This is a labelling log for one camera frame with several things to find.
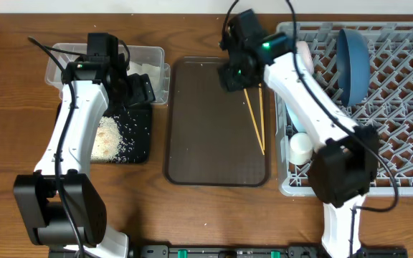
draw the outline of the cable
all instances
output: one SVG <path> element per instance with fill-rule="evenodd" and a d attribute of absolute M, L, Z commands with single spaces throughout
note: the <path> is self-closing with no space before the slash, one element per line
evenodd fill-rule
<path fill-rule="evenodd" d="M 128 49 L 127 44 L 122 39 L 119 39 L 119 43 L 123 45 L 123 48 L 125 48 L 127 52 L 127 60 L 125 61 L 125 68 L 127 68 L 130 64 L 130 50 Z"/>
<path fill-rule="evenodd" d="M 44 51 L 47 55 L 49 55 L 49 57 L 58 66 L 60 71 L 62 71 L 62 74 L 66 73 L 65 69 L 60 64 L 60 62 L 57 60 L 57 58 L 55 58 L 54 55 L 46 47 L 44 47 L 41 43 L 39 43 L 33 37 L 28 37 L 28 40 L 31 43 L 37 45 L 40 49 L 42 49 L 42 51 Z M 61 161 L 62 147 L 63 147 L 63 143 L 65 141 L 65 137 L 66 137 L 66 133 L 68 131 L 68 127 L 70 126 L 70 123 L 71 123 L 72 114 L 74 113 L 75 108 L 76 108 L 76 94 L 75 94 L 75 89 L 72 86 L 71 80 L 68 81 L 68 86 L 70 87 L 70 92 L 71 92 L 71 104 L 70 104 L 70 111 L 68 112 L 68 116 L 67 116 L 66 121 L 65 121 L 65 126 L 63 127 L 62 133 L 61 133 L 60 138 L 58 140 L 57 152 L 55 153 L 55 161 L 54 161 L 54 165 L 55 165 L 55 185 L 57 187 L 58 195 L 60 196 L 60 200 L 62 201 L 63 209 L 65 210 L 67 218 L 70 221 L 72 230 L 75 233 L 76 242 L 77 242 L 77 245 L 79 247 L 80 257 L 85 258 L 84 244 L 82 243 L 82 240 L 80 238 L 80 233 L 79 233 L 79 229 L 77 228 L 76 222 L 75 222 L 74 218 L 72 217 L 70 207 L 68 206 L 68 203 L 66 202 L 65 189 L 63 188 L 63 183 L 60 179 L 60 161 Z"/>
<path fill-rule="evenodd" d="M 63 54 L 73 54 L 73 55 L 78 55 L 78 56 L 82 56 L 85 55 L 83 53 L 78 53 L 78 52 L 71 52 L 71 51 L 67 51 L 67 50 L 63 50 L 63 49 L 56 49 L 54 47 L 49 47 L 46 45 L 43 45 L 43 47 L 47 48 L 50 51 L 55 51 L 55 52 L 59 52 L 59 53 L 63 53 Z"/>
<path fill-rule="evenodd" d="M 235 2 L 230 6 L 229 11 L 227 11 L 226 18 L 224 18 L 224 23 L 222 25 L 222 33 L 226 33 L 226 25 L 227 21 L 229 20 L 230 13 L 232 12 L 235 5 L 238 3 L 239 0 L 235 0 Z"/>
<path fill-rule="evenodd" d="M 367 206 L 354 206 L 352 209 L 352 225 L 351 225 L 351 238 L 350 238 L 350 257 L 352 256 L 353 252 L 353 230 L 354 230 L 354 214 L 356 213 L 357 209 L 361 209 L 364 211 L 372 211 L 372 212 L 388 212 L 394 209 L 394 207 L 397 206 L 398 201 L 399 201 L 399 194 L 398 194 L 398 185 L 396 181 L 394 180 L 394 175 L 390 171 L 389 167 L 385 164 L 385 161 L 383 158 L 381 158 L 377 153 L 375 153 L 370 147 L 368 147 L 366 144 L 363 143 L 362 140 L 360 140 L 354 133 L 352 133 L 349 129 L 347 129 L 345 126 L 343 126 L 336 117 L 334 117 L 332 114 L 329 113 L 329 111 L 323 106 L 323 104 L 320 102 L 320 100 L 315 96 L 315 94 L 312 92 L 312 90 L 309 88 L 305 80 L 303 79 L 303 75 L 300 73 L 297 60 L 296 60 L 296 54 L 297 54 L 297 49 L 296 49 L 296 41 L 297 41 L 297 22 L 295 18 L 295 12 L 293 5 L 290 3 L 290 0 L 286 0 L 286 3 L 290 7 L 291 10 L 291 15 L 293 18 L 293 62 L 294 62 L 294 68 L 296 73 L 298 74 L 299 80 L 302 82 L 304 85 L 304 88 L 307 90 L 307 92 L 310 94 L 310 96 L 313 98 L 313 100 L 318 104 L 318 106 L 321 108 L 321 110 L 328 116 L 328 118 L 334 123 L 334 125 L 337 125 L 342 131 L 344 131 L 348 136 L 353 138 L 361 147 L 364 148 L 367 152 L 369 152 L 373 157 L 375 157 L 379 163 L 383 166 L 385 169 L 386 173 L 390 177 L 391 185 L 393 186 L 394 190 L 394 200 L 391 203 L 389 207 L 386 208 L 372 208 L 372 207 L 367 207 Z"/>

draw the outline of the gray dish rack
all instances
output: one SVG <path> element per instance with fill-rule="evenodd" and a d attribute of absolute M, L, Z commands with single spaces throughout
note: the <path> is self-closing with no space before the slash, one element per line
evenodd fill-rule
<path fill-rule="evenodd" d="M 299 40 L 310 47 L 315 78 L 341 107 L 337 85 L 336 39 L 342 28 L 359 30 L 367 39 L 371 78 L 367 97 L 360 105 L 341 107 L 362 125 L 377 126 L 379 154 L 395 173 L 399 193 L 413 196 L 413 22 L 299 22 Z M 280 23 L 277 32 L 293 34 L 291 22 Z M 314 196 L 308 184 L 310 163 L 294 166 L 288 161 L 288 141 L 295 128 L 285 103 L 275 95 L 275 135 L 280 191 L 286 196 Z M 379 169 L 370 196 L 393 196 L 385 170 Z"/>

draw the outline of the black base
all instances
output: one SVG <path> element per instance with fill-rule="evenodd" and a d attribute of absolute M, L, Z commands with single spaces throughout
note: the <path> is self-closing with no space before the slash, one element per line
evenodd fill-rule
<path fill-rule="evenodd" d="M 323 247 L 288 247 L 288 248 L 201 248 L 176 247 L 163 245 L 145 246 L 141 258 L 329 258 Z M 407 258 L 407 250 L 360 249 L 354 258 Z"/>

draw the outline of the plastic bin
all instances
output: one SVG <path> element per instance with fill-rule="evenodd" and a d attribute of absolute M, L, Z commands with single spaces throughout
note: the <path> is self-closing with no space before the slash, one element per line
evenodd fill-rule
<path fill-rule="evenodd" d="M 360 125 L 374 125 L 381 136 L 379 154 L 394 173 L 401 196 L 413 196 L 413 22 L 298 22 L 298 37 L 310 47 L 315 78 L 334 103 L 341 105 L 336 70 L 336 40 L 342 28 L 356 29 L 367 40 L 370 87 L 361 105 L 341 107 Z M 277 32 L 293 34 L 293 23 Z M 310 163 L 288 161 L 288 142 L 295 127 L 283 100 L 275 95 L 275 145 L 280 191 L 286 196 L 314 196 L 308 184 Z M 389 177 L 380 168 L 370 196 L 393 196 Z"/>
<path fill-rule="evenodd" d="M 78 52 L 86 54 L 87 44 L 84 43 L 57 43 L 53 46 L 57 49 Z M 168 101 L 170 73 L 166 72 L 170 70 L 169 65 L 164 64 L 165 52 L 161 47 L 144 47 L 144 46 L 128 46 L 130 50 L 130 61 L 138 65 L 152 65 L 160 69 L 160 77 L 157 83 L 152 83 L 153 91 L 156 96 L 156 101 L 153 104 L 164 105 Z M 63 54 L 59 52 L 53 52 L 53 55 L 59 60 L 63 67 L 66 67 L 68 62 L 74 61 L 77 55 Z M 122 45 L 119 45 L 119 53 L 125 53 L 126 50 Z M 61 81 L 61 72 L 57 65 L 49 59 L 47 64 L 47 71 L 45 75 L 45 82 L 48 85 L 52 85 L 61 90 L 63 87 Z"/>

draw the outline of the black tray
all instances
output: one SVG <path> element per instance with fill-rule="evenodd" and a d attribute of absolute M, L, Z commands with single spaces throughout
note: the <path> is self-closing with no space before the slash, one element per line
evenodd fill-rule
<path fill-rule="evenodd" d="M 269 92 L 263 90 L 266 155 L 260 150 L 243 91 L 225 92 L 224 59 L 185 57 L 170 89 L 164 174 L 181 185 L 261 186 L 270 175 Z M 260 129 L 259 90 L 248 90 Z"/>

